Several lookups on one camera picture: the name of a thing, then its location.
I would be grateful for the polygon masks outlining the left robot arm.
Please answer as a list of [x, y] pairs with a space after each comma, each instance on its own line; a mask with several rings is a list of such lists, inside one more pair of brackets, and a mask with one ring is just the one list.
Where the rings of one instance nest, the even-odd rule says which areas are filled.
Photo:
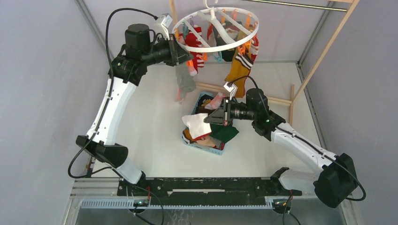
[[193, 56], [183, 49], [174, 36], [158, 41], [151, 39], [145, 24], [132, 24], [125, 31], [125, 44], [110, 64], [105, 96], [92, 127], [79, 135], [76, 144], [96, 160], [111, 167], [129, 182], [129, 190], [142, 195], [147, 188], [143, 173], [128, 159], [128, 148], [116, 143], [116, 133], [133, 92], [151, 65], [164, 62], [178, 66]]

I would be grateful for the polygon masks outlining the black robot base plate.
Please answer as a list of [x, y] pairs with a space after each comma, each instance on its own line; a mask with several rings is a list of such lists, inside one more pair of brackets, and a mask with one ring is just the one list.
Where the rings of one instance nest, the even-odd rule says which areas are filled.
[[265, 206], [266, 199], [301, 196], [275, 177], [145, 178], [132, 185], [119, 180], [117, 196], [143, 197], [163, 206]]

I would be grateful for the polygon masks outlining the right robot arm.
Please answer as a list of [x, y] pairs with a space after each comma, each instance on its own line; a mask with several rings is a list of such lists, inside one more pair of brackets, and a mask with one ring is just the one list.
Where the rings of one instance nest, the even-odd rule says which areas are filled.
[[312, 193], [326, 206], [336, 208], [343, 200], [351, 200], [349, 196], [356, 188], [364, 190], [349, 155], [337, 155], [304, 138], [269, 109], [262, 90], [249, 89], [245, 99], [239, 103], [224, 97], [219, 108], [205, 117], [204, 122], [230, 126], [233, 120], [249, 120], [258, 135], [284, 147], [311, 169], [311, 172], [279, 170], [277, 179], [271, 182], [275, 194], [284, 195], [288, 190]]

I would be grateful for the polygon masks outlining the grey beige striped sock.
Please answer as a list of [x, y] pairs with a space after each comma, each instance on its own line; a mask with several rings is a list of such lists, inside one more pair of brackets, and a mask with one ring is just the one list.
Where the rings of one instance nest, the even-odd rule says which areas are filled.
[[196, 89], [196, 83], [193, 77], [190, 75], [188, 66], [186, 64], [180, 64], [176, 66], [176, 78], [178, 88], [186, 93], [190, 93]]

